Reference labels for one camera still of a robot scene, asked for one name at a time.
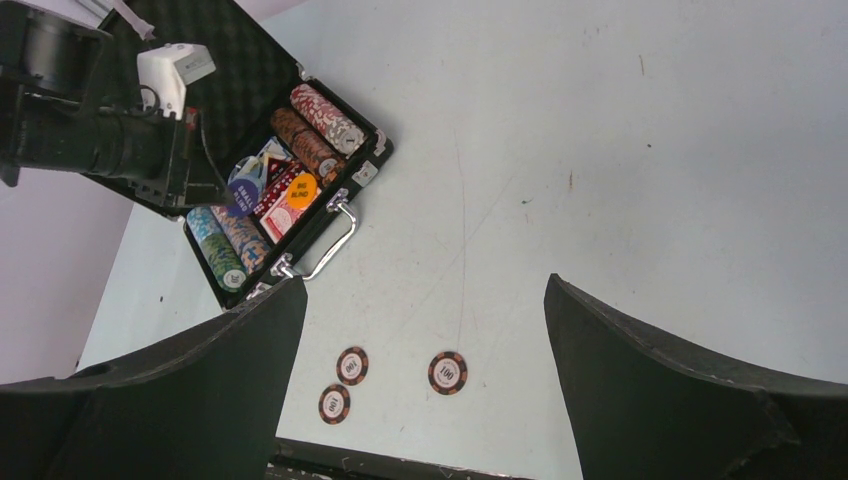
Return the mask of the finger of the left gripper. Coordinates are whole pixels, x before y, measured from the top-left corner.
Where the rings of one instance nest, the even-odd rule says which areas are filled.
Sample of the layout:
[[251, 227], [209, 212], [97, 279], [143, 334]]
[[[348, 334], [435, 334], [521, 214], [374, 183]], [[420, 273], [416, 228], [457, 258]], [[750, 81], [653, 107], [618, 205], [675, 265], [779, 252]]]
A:
[[207, 148], [204, 127], [197, 125], [190, 150], [188, 204], [190, 206], [228, 205], [233, 195]]

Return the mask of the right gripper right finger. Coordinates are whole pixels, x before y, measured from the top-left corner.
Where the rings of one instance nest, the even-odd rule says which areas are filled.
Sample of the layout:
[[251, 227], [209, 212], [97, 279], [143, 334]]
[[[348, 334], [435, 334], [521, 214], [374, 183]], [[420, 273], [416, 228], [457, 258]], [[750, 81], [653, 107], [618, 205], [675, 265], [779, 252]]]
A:
[[558, 275], [544, 311], [585, 478], [846, 477], [844, 384], [709, 350]]

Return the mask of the orange big blind button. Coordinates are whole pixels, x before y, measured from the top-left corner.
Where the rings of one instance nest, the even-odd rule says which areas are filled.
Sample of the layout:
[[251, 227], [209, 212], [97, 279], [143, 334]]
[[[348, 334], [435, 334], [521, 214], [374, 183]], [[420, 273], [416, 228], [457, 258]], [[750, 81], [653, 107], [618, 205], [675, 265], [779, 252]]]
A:
[[305, 211], [320, 193], [316, 178], [304, 172], [294, 178], [286, 190], [286, 204], [292, 210]]

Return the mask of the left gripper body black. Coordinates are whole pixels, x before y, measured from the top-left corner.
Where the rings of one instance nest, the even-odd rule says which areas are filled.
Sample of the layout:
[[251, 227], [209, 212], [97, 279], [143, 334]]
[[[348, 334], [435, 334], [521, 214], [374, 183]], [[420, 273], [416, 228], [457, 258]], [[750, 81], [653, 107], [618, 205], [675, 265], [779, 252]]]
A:
[[13, 110], [13, 167], [118, 179], [164, 208], [199, 203], [198, 118], [114, 111], [71, 115], [56, 103], [18, 97]]

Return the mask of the all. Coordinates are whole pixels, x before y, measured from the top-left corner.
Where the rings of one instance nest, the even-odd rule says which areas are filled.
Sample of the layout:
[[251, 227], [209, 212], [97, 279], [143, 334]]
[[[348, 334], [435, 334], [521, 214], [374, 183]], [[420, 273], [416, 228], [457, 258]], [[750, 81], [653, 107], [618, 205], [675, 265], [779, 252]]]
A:
[[276, 157], [268, 157], [264, 160], [265, 172], [266, 172], [266, 181], [272, 183], [279, 175], [281, 175], [289, 166], [289, 161], [276, 158]]

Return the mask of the blue small blind button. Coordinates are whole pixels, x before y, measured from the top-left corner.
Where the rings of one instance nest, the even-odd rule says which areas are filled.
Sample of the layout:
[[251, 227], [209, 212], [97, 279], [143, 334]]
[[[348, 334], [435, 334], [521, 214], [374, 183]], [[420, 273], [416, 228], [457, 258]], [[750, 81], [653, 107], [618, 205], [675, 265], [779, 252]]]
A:
[[233, 201], [228, 205], [229, 213], [237, 218], [252, 214], [261, 199], [263, 185], [253, 177], [239, 177], [228, 183]]

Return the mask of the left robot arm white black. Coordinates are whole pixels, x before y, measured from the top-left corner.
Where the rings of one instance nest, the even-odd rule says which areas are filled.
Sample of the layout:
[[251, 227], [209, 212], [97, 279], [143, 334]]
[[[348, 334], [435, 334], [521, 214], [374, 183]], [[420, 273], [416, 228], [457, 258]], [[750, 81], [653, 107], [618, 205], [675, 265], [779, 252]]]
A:
[[1, 179], [23, 169], [82, 174], [161, 208], [228, 203], [232, 193], [206, 145], [191, 84], [211, 75], [205, 46], [168, 44], [136, 57], [119, 102], [107, 93], [117, 41], [24, 2], [1, 5]]

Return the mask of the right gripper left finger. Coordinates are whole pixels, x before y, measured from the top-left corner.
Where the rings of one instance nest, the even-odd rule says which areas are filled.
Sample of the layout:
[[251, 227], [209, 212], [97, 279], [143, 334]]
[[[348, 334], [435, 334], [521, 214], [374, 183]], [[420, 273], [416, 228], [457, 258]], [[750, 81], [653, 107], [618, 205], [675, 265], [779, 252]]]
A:
[[299, 279], [65, 379], [1, 388], [5, 479], [260, 479], [302, 336]]

